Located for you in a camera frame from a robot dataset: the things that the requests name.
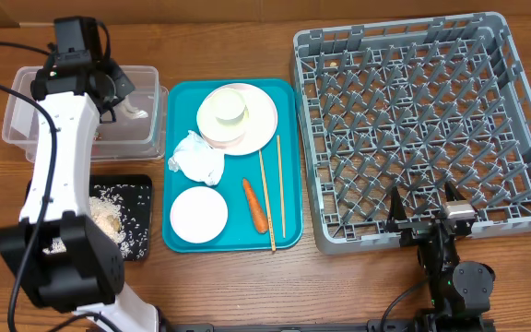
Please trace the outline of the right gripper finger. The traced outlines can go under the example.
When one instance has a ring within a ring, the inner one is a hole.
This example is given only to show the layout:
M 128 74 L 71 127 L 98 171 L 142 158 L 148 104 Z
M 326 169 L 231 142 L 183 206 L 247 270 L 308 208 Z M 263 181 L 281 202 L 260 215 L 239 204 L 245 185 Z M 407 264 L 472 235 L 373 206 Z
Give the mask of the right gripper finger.
M 445 182 L 444 192 L 446 195 L 446 200 L 448 202 L 465 200 L 465 197 L 458 191 L 458 189 L 455 187 L 455 185 L 451 181 Z
M 390 208 L 387 221 L 394 223 L 396 221 L 403 221 L 407 219 L 407 214 L 403 205 L 401 195 L 396 186 L 393 186 L 390 191 Z

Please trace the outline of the white tissue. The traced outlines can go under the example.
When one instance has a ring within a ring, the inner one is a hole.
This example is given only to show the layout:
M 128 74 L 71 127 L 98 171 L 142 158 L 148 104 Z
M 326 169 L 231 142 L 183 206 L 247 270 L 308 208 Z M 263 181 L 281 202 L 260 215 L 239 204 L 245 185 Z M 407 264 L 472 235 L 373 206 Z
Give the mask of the white tissue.
M 216 186 L 224 173 L 224 153 L 212 148 L 200 135 L 189 130 L 167 160 L 168 169 L 182 172 L 183 175 L 198 183 Z

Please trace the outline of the white paper cup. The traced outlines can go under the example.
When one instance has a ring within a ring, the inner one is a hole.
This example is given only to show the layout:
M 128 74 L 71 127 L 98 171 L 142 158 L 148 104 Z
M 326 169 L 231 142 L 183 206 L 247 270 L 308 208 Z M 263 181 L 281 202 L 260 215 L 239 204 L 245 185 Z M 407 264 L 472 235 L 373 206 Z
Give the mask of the white paper cup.
M 244 117 L 246 102 L 236 89 L 219 89 L 210 98 L 213 115 L 225 125 L 236 125 Z

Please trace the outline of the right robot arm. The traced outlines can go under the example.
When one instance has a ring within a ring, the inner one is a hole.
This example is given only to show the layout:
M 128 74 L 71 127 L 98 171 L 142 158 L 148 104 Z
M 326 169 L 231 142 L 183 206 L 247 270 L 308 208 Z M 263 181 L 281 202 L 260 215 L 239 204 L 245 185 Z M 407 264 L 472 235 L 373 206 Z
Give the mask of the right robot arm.
M 371 331 L 466 331 L 494 332 L 495 324 L 483 315 L 490 310 L 490 296 L 496 275 L 483 263 L 462 261 L 455 240 L 471 234 L 478 220 L 477 210 L 451 182 L 444 184 L 446 202 L 428 220 L 407 217 L 401 195 L 390 191 L 391 205 L 384 228 L 400 234 L 402 247 L 415 246 L 425 279 L 405 290 L 385 309 Z M 392 319 L 388 315 L 410 293 L 427 286 L 431 307 L 420 309 L 411 319 Z

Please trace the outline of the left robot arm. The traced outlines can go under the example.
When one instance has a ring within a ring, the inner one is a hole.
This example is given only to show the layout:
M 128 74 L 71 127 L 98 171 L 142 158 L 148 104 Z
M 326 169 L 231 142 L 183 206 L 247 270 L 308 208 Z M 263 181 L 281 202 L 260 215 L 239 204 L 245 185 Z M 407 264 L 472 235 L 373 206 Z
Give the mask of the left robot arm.
M 113 60 L 46 65 L 27 100 L 39 113 L 29 193 L 16 226 L 0 229 L 0 255 L 39 308 L 89 318 L 106 331 L 166 331 L 154 305 L 126 284 L 118 246 L 92 220 L 89 173 L 100 117 L 134 90 Z

